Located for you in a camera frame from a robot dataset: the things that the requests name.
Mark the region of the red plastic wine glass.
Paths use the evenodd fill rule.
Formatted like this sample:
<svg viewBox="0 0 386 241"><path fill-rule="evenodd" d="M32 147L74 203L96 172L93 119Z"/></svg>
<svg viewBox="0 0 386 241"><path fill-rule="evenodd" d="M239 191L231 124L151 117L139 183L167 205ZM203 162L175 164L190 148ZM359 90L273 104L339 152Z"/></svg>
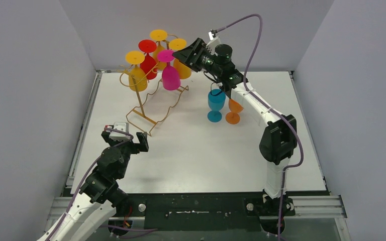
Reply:
<svg viewBox="0 0 386 241"><path fill-rule="evenodd" d="M146 74L148 80L152 80L157 76L156 73L156 60L151 56L151 54L157 49L157 45L154 41L149 39L141 40L138 43L140 51L145 54L144 61L140 64L140 68Z"/></svg>

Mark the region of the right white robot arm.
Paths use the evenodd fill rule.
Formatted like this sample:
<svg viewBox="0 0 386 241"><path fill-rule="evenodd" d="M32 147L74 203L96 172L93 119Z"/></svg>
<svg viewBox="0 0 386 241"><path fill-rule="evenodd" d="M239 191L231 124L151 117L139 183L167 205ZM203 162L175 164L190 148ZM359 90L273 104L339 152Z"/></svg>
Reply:
<svg viewBox="0 0 386 241"><path fill-rule="evenodd" d="M236 69L231 60L232 52L231 46L215 37L208 43L197 38L191 45L176 50L172 55L192 71L210 74L219 89L240 104L263 128L259 150L267 161L263 191L269 197L264 199L263 208L267 214L276 215L283 209L280 199L284 194L282 174L297 147L297 122L293 115L283 115L261 98L247 78Z"/></svg>

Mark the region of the yellow back wine glass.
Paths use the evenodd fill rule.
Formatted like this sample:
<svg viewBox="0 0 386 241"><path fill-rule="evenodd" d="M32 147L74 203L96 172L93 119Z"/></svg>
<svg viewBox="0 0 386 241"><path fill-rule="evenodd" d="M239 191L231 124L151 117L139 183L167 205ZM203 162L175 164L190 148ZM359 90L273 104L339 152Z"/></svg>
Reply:
<svg viewBox="0 0 386 241"><path fill-rule="evenodd" d="M150 38L156 43L156 49L152 52L152 57L156 62L156 67L153 72L157 73L159 70L163 70L166 66L166 62L158 60L158 55L161 51L166 50L162 43L166 43L168 34L162 29L156 29L150 32Z"/></svg>

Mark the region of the orange plastic wine glass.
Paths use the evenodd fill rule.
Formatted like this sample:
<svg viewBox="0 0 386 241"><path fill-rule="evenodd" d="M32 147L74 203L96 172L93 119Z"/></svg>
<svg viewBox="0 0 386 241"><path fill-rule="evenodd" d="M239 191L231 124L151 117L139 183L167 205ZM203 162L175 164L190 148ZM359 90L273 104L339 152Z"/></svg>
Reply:
<svg viewBox="0 0 386 241"><path fill-rule="evenodd" d="M240 121L239 113L243 111L243 107L233 99L229 99L228 107L230 111L225 116L226 122L231 125L238 124Z"/></svg>

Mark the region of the black base frame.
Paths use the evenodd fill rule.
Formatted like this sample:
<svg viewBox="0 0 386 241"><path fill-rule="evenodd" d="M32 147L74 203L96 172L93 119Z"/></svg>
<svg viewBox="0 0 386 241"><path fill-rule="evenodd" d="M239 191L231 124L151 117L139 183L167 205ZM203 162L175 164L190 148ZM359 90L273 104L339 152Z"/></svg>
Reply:
<svg viewBox="0 0 386 241"><path fill-rule="evenodd" d="M291 197L264 197L261 192L130 194L116 217L142 219L157 231L245 231L277 233L278 219L296 214Z"/></svg>

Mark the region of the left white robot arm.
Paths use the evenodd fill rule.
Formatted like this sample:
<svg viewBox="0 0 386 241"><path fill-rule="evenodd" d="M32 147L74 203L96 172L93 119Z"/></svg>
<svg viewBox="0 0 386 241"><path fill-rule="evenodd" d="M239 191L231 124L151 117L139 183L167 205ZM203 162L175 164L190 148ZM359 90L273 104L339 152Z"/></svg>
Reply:
<svg viewBox="0 0 386 241"><path fill-rule="evenodd" d="M127 131L106 126L101 136L109 146L88 168L67 208L40 240L87 240L105 220L128 212L129 196L117 181L125 177L131 155L148 152L148 135L137 132L135 143Z"/></svg>

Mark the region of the gold wire glass rack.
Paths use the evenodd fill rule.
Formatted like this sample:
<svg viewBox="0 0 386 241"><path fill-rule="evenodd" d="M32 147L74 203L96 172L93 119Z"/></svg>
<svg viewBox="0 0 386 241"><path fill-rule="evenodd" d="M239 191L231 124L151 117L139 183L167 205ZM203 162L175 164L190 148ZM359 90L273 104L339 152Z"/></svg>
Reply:
<svg viewBox="0 0 386 241"><path fill-rule="evenodd" d="M167 33L167 34L168 34L168 36L166 38L166 43L162 43L162 45L167 50L170 50L169 42L171 40L179 38L179 37L177 35L174 35L174 34L169 34L169 33ZM131 64L129 64L128 67L120 65L120 69L117 70L117 72L120 74L120 77L119 77L120 84L123 85L124 87L127 87L127 88L129 88L129 75L128 74L129 74L129 71L132 67L133 66ZM157 72L157 76L154 79L148 80L148 87L146 88L146 90L141 91L141 92L133 91L136 93L136 96L138 99L138 105L133 107L126 114L126 120L130 125L138 128L139 130L141 130L143 132L146 132L148 135L151 135L151 132L153 131L153 129L155 129L155 127L158 124L164 122L167 119L170 111L173 108L175 108L177 106L177 104L179 103L182 94L184 92L189 91L189 86L187 86L187 85L183 86L181 83L181 85L178 89L173 90L174 92L177 93L177 100L175 101L174 104L170 105L167 108L166 114L164 115L164 117L161 120L152 119L150 116L147 115L146 110L145 110L145 106L146 106L149 98L154 96L159 91L160 87L162 87L164 90L166 90L163 87L161 75L162 75L162 70L159 70Z"/></svg>

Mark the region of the magenta plastic wine glass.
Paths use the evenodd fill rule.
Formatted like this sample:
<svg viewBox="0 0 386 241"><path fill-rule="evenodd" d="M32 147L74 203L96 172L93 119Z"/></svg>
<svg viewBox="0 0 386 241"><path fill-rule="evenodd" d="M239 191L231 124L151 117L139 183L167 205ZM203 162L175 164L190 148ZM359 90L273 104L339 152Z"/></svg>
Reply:
<svg viewBox="0 0 386 241"><path fill-rule="evenodd" d="M169 91L176 90L181 85L178 71L171 66L171 62L175 59L172 54L172 50L162 50L157 55L157 59L160 62L166 63L166 66L162 71L161 78L163 87Z"/></svg>

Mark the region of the blue plastic wine glass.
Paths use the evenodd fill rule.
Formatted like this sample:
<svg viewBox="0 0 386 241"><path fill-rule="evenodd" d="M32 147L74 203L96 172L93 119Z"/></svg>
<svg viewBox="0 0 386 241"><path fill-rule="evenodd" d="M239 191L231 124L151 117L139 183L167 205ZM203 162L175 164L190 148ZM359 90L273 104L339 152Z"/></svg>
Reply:
<svg viewBox="0 0 386 241"><path fill-rule="evenodd" d="M225 105L226 95L220 89L212 89L208 94L208 106L210 111L207 118L210 122L217 123L222 119L221 109Z"/></svg>

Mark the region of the yellow wine glass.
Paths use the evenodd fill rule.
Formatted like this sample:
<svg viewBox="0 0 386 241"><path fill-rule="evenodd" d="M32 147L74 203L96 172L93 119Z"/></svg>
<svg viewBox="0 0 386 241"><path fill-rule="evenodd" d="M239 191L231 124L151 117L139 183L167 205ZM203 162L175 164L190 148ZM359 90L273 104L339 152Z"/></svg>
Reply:
<svg viewBox="0 0 386 241"><path fill-rule="evenodd" d="M126 54L125 60L133 67L129 71L129 88L132 91L141 92L148 87L148 80L145 72L140 68L140 64L145 60L145 56L140 51L130 51Z"/></svg>
<svg viewBox="0 0 386 241"><path fill-rule="evenodd" d="M182 38L176 38L169 42L169 48L174 52L182 50L185 47L186 40ZM191 76L191 70L178 59L174 59L173 66L178 71L180 79L188 79Z"/></svg>
<svg viewBox="0 0 386 241"><path fill-rule="evenodd" d="M156 43L156 49L152 52L152 57L156 62L156 67L153 72L157 73L159 70L163 70L166 66L166 62L158 60L158 55L161 51L166 50L162 43L166 43L168 34L162 29L156 29L150 32L150 38Z"/></svg>

